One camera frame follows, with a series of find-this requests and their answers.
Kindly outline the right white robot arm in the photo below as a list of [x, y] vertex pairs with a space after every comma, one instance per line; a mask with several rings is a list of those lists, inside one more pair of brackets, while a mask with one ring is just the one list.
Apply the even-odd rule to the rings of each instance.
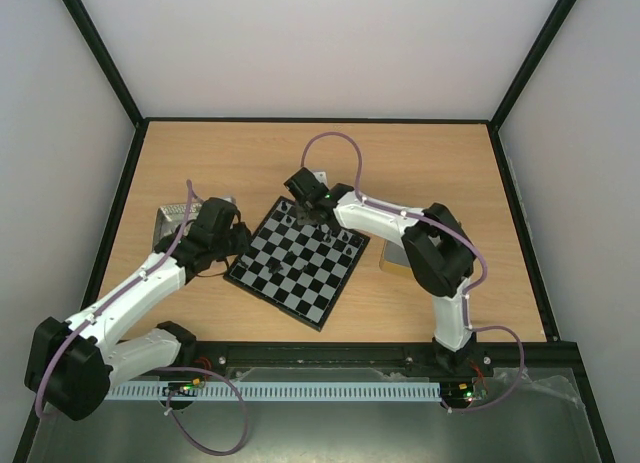
[[475, 256], [470, 241], [444, 205], [408, 208], [337, 183], [329, 188], [302, 167], [284, 182], [294, 197], [298, 220], [332, 231], [369, 233], [403, 249], [412, 275], [432, 297], [434, 356], [445, 373], [460, 373], [471, 362], [475, 342], [469, 323], [467, 286]]

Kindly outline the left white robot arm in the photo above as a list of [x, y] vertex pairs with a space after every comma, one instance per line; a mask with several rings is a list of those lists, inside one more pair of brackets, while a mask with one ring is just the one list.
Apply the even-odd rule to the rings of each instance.
[[102, 299], [35, 329], [25, 385], [43, 417], [52, 405], [74, 421], [86, 418], [107, 393], [144, 373], [187, 367], [195, 358], [196, 337], [174, 322], [147, 334], [123, 337], [159, 302], [189, 284], [216, 262], [248, 248], [250, 231], [231, 197], [204, 201], [194, 220], [165, 235], [144, 263]]

